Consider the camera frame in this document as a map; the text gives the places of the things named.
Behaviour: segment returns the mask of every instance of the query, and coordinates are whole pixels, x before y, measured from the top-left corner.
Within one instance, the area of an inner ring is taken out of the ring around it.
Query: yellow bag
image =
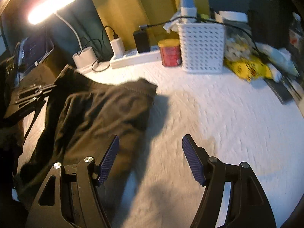
[[[250,59],[242,58],[237,62],[231,62],[224,59],[224,64],[232,70],[239,78],[248,82],[258,78],[272,79],[269,67],[261,62],[256,56],[250,56]]]

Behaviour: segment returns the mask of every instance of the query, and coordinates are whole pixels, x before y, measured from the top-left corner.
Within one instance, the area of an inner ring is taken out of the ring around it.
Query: power strip
[[[121,68],[138,63],[148,63],[161,60],[161,53],[157,45],[151,46],[150,52],[138,53],[137,49],[126,51],[122,58],[116,59],[115,56],[110,60],[113,69]]]

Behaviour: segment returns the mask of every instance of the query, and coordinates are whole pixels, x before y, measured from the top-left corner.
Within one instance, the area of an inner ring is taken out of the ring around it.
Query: black charger
[[[147,31],[138,30],[133,33],[136,49],[138,53],[144,53],[151,51],[149,37]]]

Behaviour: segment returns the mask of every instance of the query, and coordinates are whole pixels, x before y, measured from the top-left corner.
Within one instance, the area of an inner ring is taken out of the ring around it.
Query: lamp base
[[[87,65],[92,65],[93,63],[97,62],[97,57],[91,46],[83,49],[80,55],[78,55],[79,53],[80,51],[73,55],[73,60],[78,69],[86,67]]]

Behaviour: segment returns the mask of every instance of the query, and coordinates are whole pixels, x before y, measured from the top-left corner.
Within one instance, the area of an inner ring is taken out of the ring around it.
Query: white container
[[[73,60],[78,69],[81,69],[87,65],[92,65],[97,61],[97,57],[91,46],[83,49],[80,55],[78,55],[79,53],[80,51],[73,55]]]
[[[218,14],[230,21],[248,23],[248,17],[245,13],[234,12],[234,11],[219,11]]]
[[[225,27],[215,23],[177,24],[182,69],[191,73],[221,73]]]

